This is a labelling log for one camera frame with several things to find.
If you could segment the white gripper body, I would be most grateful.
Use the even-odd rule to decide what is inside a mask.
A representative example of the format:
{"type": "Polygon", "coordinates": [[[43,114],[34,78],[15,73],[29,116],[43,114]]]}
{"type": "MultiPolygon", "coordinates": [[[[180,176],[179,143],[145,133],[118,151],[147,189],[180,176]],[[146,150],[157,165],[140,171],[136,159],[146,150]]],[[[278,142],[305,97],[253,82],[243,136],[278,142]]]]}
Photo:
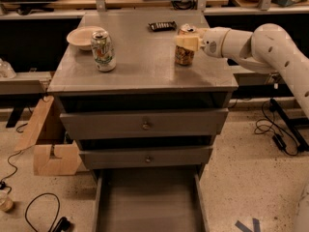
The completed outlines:
{"type": "Polygon", "coordinates": [[[206,30],[203,36],[203,51],[210,57],[222,58],[222,47],[230,28],[214,27],[206,30]]]}

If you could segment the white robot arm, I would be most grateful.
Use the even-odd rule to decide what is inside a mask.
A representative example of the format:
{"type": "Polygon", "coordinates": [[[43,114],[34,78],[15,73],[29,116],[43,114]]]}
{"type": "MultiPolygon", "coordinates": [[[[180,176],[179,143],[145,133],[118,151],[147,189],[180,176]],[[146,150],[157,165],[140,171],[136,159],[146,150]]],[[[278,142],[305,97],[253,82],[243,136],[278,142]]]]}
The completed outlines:
{"type": "MultiPolygon", "coordinates": [[[[309,116],[309,59],[282,27],[199,28],[177,43],[253,73],[280,74],[296,100],[288,113],[309,116]]],[[[255,114],[239,110],[229,117],[202,179],[211,232],[309,232],[309,155],[298,151],[286,125],[277,132],[289,153],[277,151],[273,130],[255,114]]]]}

